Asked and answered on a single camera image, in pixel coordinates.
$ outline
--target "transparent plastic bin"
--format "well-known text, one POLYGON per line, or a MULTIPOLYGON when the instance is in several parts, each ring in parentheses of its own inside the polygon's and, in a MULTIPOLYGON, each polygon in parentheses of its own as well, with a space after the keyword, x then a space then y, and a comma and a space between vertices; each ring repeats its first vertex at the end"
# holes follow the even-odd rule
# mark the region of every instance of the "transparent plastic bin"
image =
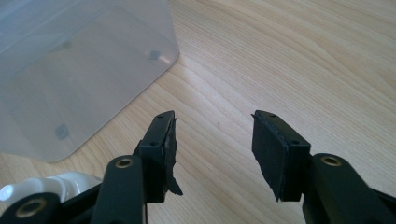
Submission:
POLYGON ((0 152, 64 159, 178 55, 167 0, 3 0, 0 152))

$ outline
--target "bottle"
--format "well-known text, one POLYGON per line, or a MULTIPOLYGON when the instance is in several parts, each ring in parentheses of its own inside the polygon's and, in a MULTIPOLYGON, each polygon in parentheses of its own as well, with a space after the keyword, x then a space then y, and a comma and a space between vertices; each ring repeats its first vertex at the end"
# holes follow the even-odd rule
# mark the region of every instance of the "bottle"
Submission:
POLYGON ((13 204, 31 194, 51 192, 58 194, 63 203, 101 182, 96 176, 80 172, 67 172, 46 178, 34 177, 4 186, 0 190, 0 201, 13 204))

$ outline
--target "wood grain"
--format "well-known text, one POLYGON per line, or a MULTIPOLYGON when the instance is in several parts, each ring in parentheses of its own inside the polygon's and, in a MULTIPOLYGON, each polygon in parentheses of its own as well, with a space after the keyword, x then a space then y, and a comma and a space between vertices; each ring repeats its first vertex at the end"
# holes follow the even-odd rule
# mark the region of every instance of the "wood grain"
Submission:
POLYGON ((177 115, 183 197, 148 207, 151 223, 304 223, 276 203, 250 151, 256 109, 348 160, 396 195, 396 3, 172 0, 177 62, 99 133, 54 163, 0 154, 0 185, 69 170, 103 176, 152 118, 177 115))

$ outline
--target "wooden table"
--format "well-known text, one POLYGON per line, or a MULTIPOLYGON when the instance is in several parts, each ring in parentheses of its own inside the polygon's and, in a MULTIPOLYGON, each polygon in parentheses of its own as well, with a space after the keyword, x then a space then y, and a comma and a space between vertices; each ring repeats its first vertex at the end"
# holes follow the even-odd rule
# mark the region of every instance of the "wooden table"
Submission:
POLYGON ((152 118, 177 115, 175 177, 184 191, 148 207, 150 223, 304 223, 277 203, 251 153, 256 109, 348 160, 396 195, 396 2, 172 0, 177 62, 63 161, 0 154, 0 186, 81 171, 103 176, 152 118))

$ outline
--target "clear plastic box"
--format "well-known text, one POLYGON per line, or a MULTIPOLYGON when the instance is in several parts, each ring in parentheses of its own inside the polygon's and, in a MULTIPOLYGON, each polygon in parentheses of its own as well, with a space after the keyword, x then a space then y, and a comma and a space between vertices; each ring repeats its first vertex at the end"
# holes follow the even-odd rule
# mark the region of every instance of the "clear plastic box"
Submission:
POLYGON ((0 152, 58 161, 178 55, 167 0, 3 0, 0 152))

